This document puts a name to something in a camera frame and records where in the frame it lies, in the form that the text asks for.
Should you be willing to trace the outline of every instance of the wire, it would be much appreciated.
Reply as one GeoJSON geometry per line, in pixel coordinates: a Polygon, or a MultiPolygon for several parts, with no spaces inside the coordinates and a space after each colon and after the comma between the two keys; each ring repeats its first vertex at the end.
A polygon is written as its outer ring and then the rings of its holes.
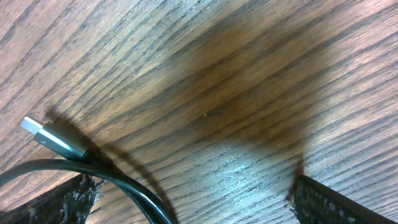
{"type": "Polygon", "coordinates": [[[144,213],[151,223],[176,224],[165,208],[163,202],[149,189],[136,180],[109,169],[103,169],[91,164],[69,161],[64,159],[37,159],[15,166],[0,174],[0,187],[16,177],[36,170],[67,170],[81,172],[105,180],[117,185],[129,196],[144,213]]]}

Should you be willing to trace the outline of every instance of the wooden table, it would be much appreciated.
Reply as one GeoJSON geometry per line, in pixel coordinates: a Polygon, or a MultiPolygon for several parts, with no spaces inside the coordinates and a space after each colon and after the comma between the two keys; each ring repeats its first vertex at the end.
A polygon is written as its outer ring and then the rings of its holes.
{"type": "MultiPolygon", "coordinates": [[[[0,172],[68,119],[180,223],[297,223],[296,164],[398,222],[396,0],[0,2],[0,172]]],[[[32,172],[10,210],[76,175],[32,172]]],[[[88,223],[146,223],[113,184],[88,223]]]]}

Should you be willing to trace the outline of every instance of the cable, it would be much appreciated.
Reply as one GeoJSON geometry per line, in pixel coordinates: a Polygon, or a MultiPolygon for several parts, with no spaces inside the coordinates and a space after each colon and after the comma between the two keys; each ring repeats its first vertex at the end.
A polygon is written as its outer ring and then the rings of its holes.
{"type": "Polygon", "coordinates": [[[120,187],[125,193],[127,192],[126,194],[134,200],[139,207],[141,206],[140,209],[142,211],[147,211],[147,208],[145,208],[146,205],[149,205],[151,209],[155,211],[155,213],[144,212],[151,223],[157,223],[156,217],[160,217],[162,223],[175,224],[174,219],[165,209],[163,202],[139,182],[120,172],[103,169],[101,167],[84,164],[82,162],[64,159],[38,159],[25,162],[1,174],[0,187],[20,175],[36,170],[68,170],[109,180],[120,187]]]}

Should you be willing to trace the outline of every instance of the tabletop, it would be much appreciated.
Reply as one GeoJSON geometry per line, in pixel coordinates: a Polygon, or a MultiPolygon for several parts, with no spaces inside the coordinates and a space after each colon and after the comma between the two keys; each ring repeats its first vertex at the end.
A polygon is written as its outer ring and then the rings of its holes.
{"type": "MultiPolygon", "coordinates": [[[[396,0],[0,1],[0,172],[68,120],[179,223],[298,223],[304,173],[398,222],[396,0]]],[[[0,190],[15,208],[77,175],[0,190]]],[[[112,183],[87,223],[146,223],[112,183]]]]}

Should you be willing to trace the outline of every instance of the black cable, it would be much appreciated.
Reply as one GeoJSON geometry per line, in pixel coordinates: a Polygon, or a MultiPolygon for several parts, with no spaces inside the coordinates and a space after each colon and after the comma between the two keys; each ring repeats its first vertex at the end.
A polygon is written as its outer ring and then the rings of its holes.
{"type": "Polygon", "coordinates": [[[25,162],[0,174],[0,187],[20,175],[35,170],[68,170],[109,180],[137,204],[151,223],[159,223],[161,219],[161,223],[175,224],[163,202],[139,182],[120,172],[82,162],[63,159],[38,159],[25,162]]]}

